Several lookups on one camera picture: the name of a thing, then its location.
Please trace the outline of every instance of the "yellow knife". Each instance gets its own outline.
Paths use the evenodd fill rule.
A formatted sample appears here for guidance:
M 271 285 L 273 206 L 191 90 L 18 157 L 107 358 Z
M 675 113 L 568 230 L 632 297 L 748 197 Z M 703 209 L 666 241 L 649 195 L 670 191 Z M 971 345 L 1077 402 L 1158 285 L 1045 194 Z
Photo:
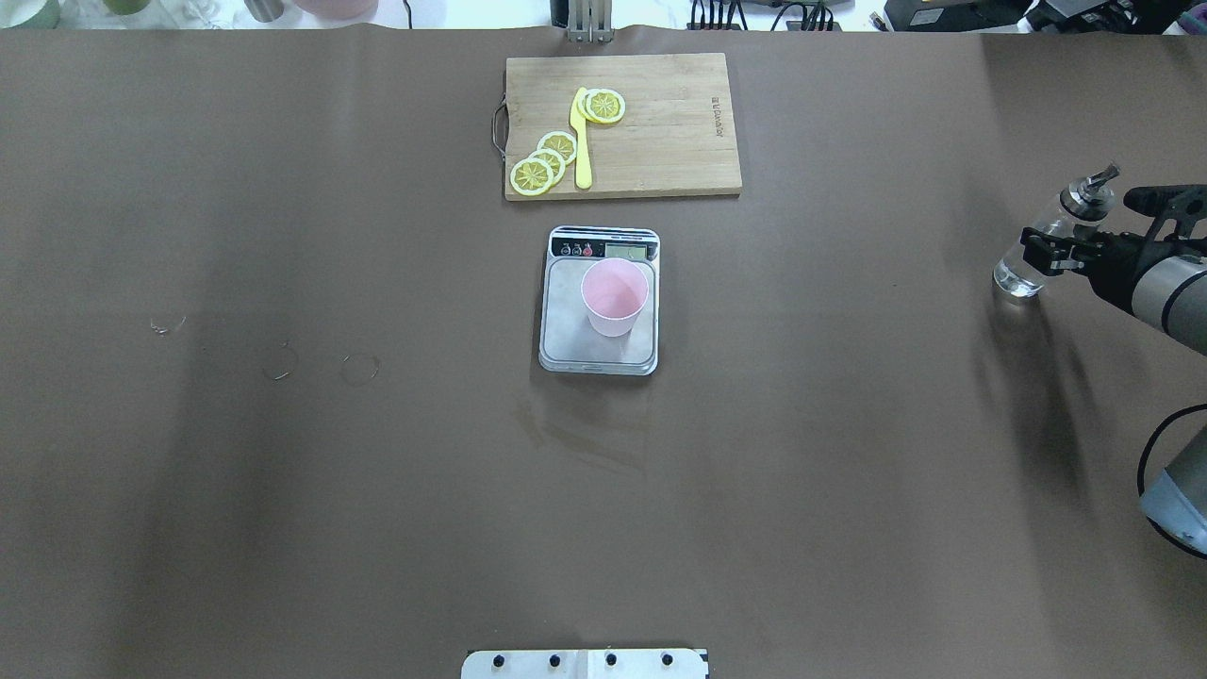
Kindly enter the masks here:
M 578 136 L 578 156 L 575 158 L 575 185 L 579 188 L 590 188 L 593 182 L 591 156 L 587 148 L 587 118 L 583 117 L 583 112 L 578 109 L 578 103 L 582 101 L 585 94 L 587 88 L 579 87 L 578 92 L 575 93 L 573 100 L 570 101 L 570 127 L 575 128 L 575 134 Z

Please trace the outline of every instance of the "plastic cup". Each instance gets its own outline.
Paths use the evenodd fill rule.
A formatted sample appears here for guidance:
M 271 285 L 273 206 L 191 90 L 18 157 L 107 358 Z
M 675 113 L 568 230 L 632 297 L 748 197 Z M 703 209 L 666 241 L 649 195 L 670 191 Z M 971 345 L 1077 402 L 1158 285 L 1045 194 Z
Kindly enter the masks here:
M 605 336 L 619 336 L 632 329 L 649 297 L 646 271 L 618 257 L 591 264 L 583 274 L 582 288 L 587 318 Z
M 377 7 L 378 0 L 297 0 L 298 7 L 320 19 L 344 21 Z

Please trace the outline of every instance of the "wire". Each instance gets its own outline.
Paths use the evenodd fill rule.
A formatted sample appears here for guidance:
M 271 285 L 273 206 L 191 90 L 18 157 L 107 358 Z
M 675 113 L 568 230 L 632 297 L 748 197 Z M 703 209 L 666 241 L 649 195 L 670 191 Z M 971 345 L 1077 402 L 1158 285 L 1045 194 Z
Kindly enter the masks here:
M 829 31 L 834 30 L 834 12 L 826 6 L 824 0 L 817 0 L 814 11 L 809 13 L 809 22 L 801 30 Z
M 746 25 L 746 10 L 742 8 L 742 0 L 729 0 L 729 18 L 725 19 L 725 30 L 734 28 L 734 12 L 739 12 L 742 19 L 742 30 L 750 30 Z
M 1141 496 L 1144 494 L 1144 470 L 1148 468 L 1148 456 L 1150 456 L 1153 453 L 1153 446 L 1156 445 L 1156 440 L 1160 439 L 1161 434 L 1165 432 L 1165 429 L 1167 427 L 1170 427 L 1171 425 L 1173 425 L 1176 421 L 1178 421 L 1178 420 L 1180 420 L 1180 418 L 1183 418 L 1183 417 L 1185 417 L 1188 415 L 1196 414 L 1196 412 L 1202 412 L 1202 411 L 1207 411 L 1207 404 L 1199 404 L 1197 406 L 1190 406 L 1189 409 L 1182 409 L 1180 411 L 1178 411 L 1178 412 L 1171 415 L 1170 417 L 1165 418 L 1161 422 L 1161 425 L 1158 425 L 1156 429 L 1153 431 L 1153 435 L 1148 438 L 1148 444 L 1144 444 L 1144 452 L 1139 455 L 1139 464 L 1136 468 L 1136 490 L 1139 492 Z M 1179 550 L 1186 552 L 1190 556 L 1195 556 L 1195 557 L 1199 557 L 1201 560 L 1207 560 L 1207 555 L 1196 552 L 1195 550 L 1191 550 L 1190 548 L 1183 545 L 1180 540 L 1178 540 L 1173 535 L 1170 535 L 1168 533 L 1166 533 L 1165 529 L 1161 528 L 1160 526 L 1158 526 L 1156 522 L 1153 521 L 1151 519 L 1149 519 L 1148 522 L 1150 525 L 1153 525 L 1153 528 L 1156 529 L 1156 532 L 1160 533 L 1162 538 L 1165 538 L 1171 544 L 1173 544 L 1173 546 L 1178 548 Z
M 780 17 L 782 17 L 789 7 L 800 7 L 801 23 L 809 21 L 809 7 L 806 7 L 804 2 L 786 2 L 783 7 L 780 8 L 780 13 L 775 16 L 775 21 L 771 22 L 771 30 L 775 30 L 775 27 L 780 25 Z

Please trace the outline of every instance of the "pink cup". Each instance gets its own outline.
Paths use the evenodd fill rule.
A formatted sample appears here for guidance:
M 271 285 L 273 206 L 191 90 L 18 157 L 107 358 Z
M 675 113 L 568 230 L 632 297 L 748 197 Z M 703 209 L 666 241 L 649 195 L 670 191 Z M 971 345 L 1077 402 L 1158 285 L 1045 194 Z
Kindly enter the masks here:
M 591 327 L 605 336 L 632 329 L 649 297 L 649 281 L 641 267 L 618 257 L 600 259 L 583 274 L 583 302 Z

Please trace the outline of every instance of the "lemon slice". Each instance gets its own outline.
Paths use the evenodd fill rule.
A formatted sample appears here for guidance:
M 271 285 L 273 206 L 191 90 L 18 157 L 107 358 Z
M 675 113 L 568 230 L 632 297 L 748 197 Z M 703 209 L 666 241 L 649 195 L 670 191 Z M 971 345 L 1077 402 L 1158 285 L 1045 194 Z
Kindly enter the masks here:
M 624 117 L 624 96 L 616 89 L 589 89 L 583 96 L 583 115 L 600 124 L 612 124 Z
M 593 116 L 591 112 L 587 110 L 587 98 L 590 96 L 593 92 L 599 92 L 599 90 L 588 89 L 587 92 L 583 92 L 583 96 L 581 99 L 575 100 L 575 105 L 578 106 L 578 112 L 583 113 L 583 117 L 590 122 L 595 122 L 595 116 Z
M 572 163 L 575 160 L 575 156 L 578 154 L 578 141 L 575 140 L 575 135 L 560 129 L 555 129 L 542 136 L 541 140 L 536 142 L 536 147 L 553 148 L 561 154 L 561 158 L 566 162 L 566 164 Z
M 512 168 L 512 188 L 520 195 L 540 195 L 553 186 L 554 174 L 541 158 L 524 158 Z
M 561 153 L 554 151 L 553 148 L 537 148 L 529 154 L 530 158 L 540 158 L 553 168 L 553 183 L 549 186 L 556 186 L 561 181 L 561 176 L 566 174 L 566 160 L 561 157 Z

